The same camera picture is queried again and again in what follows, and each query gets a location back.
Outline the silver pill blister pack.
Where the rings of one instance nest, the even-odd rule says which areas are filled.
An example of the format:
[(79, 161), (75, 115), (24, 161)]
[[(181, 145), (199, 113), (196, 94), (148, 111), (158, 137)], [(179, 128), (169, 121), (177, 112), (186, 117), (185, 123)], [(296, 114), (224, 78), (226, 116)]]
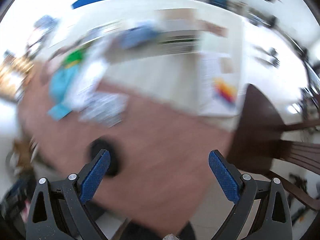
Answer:
[(95, 92), (81, 111), (81, 122), (96, 122), (112, 127), (122, 121), (129, 96), (122, 93)]

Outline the teal green medicine pouch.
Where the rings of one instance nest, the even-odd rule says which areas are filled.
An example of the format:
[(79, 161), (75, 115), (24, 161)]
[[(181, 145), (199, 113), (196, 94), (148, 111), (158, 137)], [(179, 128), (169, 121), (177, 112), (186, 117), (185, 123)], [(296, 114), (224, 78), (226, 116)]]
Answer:
[(76, 49), (65, 57), (51, 77), (48, 94), (54, 105), (47, 113), (55, 121), (61, 120), (72, 111), (63, 101), (71, 82), (79, 71), (83, 58), (84, 51)]

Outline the long white medicine box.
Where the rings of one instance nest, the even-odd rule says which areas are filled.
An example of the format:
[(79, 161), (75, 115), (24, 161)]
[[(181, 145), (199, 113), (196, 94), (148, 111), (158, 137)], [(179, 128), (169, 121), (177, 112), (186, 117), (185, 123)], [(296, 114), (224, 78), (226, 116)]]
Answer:
[(72, 111), (82, 111), (87, 107), (92, 94), (96, 91), (109, 63), (105, 58), (106, 45), (92, 44), (85, 52), (75, 75), (65, 94), (64, 103)]

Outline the blue face mask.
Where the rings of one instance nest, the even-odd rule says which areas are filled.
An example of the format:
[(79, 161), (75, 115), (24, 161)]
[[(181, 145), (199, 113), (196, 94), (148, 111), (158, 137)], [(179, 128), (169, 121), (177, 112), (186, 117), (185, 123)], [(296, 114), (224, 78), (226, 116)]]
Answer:
[(152, 41), (159, 34), (160, 32), (151, 25), (140, 25), (123, 31), (119, 37), (119, 45), (121, 49), (135, 48), (145, 42)]

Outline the green white box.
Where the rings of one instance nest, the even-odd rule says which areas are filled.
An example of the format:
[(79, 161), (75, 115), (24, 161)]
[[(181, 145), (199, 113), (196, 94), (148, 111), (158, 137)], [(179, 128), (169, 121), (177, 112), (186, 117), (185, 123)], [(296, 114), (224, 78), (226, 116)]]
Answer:
[(160, 31), (158, 45), (162, 54), (195, 53), (200, 42), (200, 30), (194, 8), (157, 10)]

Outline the dark wooden chair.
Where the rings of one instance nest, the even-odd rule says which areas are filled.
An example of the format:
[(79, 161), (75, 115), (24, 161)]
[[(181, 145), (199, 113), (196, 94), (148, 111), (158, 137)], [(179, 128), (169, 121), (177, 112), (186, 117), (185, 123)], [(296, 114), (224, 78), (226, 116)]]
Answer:
[(319, 120), (284, 124), (270, 100), (257, 87), (249, 84), (226, 159), (240, 170), (267, 178), (278, 177), (271, 171), (273, 159), (287, 161), (319, 174), (318, 144), (281, 138), (284, 132), (318, 125)]

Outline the black round lid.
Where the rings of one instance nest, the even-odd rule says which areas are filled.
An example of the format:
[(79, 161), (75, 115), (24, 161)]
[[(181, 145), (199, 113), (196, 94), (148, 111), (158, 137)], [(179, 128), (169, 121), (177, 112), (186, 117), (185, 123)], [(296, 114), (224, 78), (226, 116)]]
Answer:
[(100, 151), (105, 153), (102, 159), (108, 164), (105, 172), (105, 177), (115, 177), (119, 174), (122, 167), (121, 151), (117, 143), (112, 139), (106, 137), (99, 137), (92, 141), (89, 145), (89, 157), (93, 160)]

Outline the white box with rainbow stripes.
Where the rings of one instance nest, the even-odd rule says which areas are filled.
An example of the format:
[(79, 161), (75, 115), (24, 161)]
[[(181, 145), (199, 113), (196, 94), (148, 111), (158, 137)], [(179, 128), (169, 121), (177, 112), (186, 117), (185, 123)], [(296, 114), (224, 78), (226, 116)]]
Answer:
[(227, 53), (199, 53), (198, 107), (199, 116), (234, 117), (239, 113), (240, 72)]

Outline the small dumbbell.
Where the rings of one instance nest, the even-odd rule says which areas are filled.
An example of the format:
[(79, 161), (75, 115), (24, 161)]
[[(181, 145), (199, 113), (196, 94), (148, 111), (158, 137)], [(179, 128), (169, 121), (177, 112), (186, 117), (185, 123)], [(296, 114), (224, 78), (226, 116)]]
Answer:
[(254, 46), (255, 50), (254, 59), (264, 66), (273, 66), (275, 68), (279, 67), (280, 61), (278, 59), (278, 52), (271, 48), (270, 50), (265, 50), (263, 47)]

